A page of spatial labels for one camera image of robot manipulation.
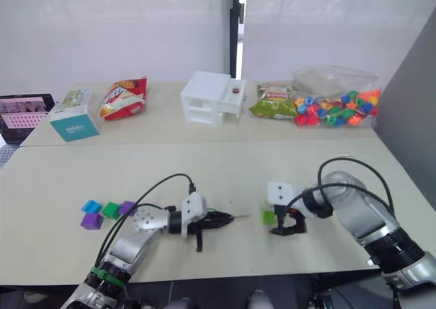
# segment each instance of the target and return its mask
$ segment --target white wall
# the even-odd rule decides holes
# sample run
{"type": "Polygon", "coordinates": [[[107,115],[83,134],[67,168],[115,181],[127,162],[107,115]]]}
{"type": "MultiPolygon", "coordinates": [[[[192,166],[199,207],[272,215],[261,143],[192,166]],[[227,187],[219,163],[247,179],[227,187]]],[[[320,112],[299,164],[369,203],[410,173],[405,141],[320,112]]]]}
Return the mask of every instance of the white wall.
{"type": "Polygon", "coordinates": [[[0,95],[229,72],[229,0],[0,0],[0,95]]]}
{"type": "Polygon", "coordinates": [[[310,65],[341,65],[386,85],[436,0],[247,0],[242,75],[290,79],[310,65]]]}

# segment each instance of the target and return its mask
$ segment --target purple block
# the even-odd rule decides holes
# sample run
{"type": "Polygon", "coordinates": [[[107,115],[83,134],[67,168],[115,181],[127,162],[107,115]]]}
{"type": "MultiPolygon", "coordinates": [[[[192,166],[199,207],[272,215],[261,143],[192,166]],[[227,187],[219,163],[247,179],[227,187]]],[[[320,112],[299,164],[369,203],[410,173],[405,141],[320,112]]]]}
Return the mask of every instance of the purple block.
{"type": "MultiPolygon", "coordinates": [[[[124,215],[126,212],[128,212],[130,210],[130,208],[132,208],[135,205],[134,202],[131,201],[124,201],[121,205],[120,205],[120,209],[118,209],[118,213],[120,215],[124,215]]],[[[130,213],[129,216],[133,216],[135,214],[135,210],[133,212],[130,213]]]]}
{"type": "Polygon", "coordinates": [[[81,222],[85,229],[100,229],[103,224],[103,217],[98,213],[86,214],[81,222]]]}

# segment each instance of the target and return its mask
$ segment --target floor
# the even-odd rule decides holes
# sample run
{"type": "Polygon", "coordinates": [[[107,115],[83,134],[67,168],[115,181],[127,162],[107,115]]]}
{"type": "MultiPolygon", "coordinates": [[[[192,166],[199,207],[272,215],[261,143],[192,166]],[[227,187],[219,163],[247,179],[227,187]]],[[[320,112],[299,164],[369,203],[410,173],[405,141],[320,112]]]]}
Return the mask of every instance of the floor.
{"type": "MultiPolygon", "coordinates": [[[[132,299],[144,300],[155,308],[163,308],[171,299],[189,297],[198,309],[243,309],[249,295],[256,289],[263,289],[269,295],[275,309],[308,308],[311,287],[309,279],[304,275],[133,284],[128,286],[127,295],[132,299]]],[[[380,277],[339,287],[331,291],[330,295],[334,309],[392,308],[392,293],[380,277]]],[[[28,304],[23,300],[22,291],[14,291],[0,295],[0,309],[58,309],[66,299],[67,295],[50,295],[38,304],[28,304]]]]}

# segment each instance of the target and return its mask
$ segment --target gray panel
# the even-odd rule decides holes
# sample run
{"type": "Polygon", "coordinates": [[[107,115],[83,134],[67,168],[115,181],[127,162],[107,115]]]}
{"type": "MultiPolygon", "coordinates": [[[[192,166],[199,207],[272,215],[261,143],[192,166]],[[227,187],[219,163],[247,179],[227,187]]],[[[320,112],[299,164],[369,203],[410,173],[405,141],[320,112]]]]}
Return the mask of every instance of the gray panel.
{"type": "Polygon", "coordinates": [[[383,92],[375,131],[436,209],[436,11],[383,92]]]}

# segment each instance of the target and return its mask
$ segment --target green snack bag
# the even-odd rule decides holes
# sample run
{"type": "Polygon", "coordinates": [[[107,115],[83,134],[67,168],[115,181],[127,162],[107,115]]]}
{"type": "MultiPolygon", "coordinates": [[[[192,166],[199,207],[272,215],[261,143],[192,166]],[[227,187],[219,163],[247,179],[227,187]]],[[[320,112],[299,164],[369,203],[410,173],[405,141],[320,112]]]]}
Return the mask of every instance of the green snack bag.
{"type": "Polygon", "coordinates": [[[297,111],[294,105],[291,86],[284,84],[258,85],[260,100],[250,107],[250,112],[260,117],[267,118],[294,118],[297,111]]]}

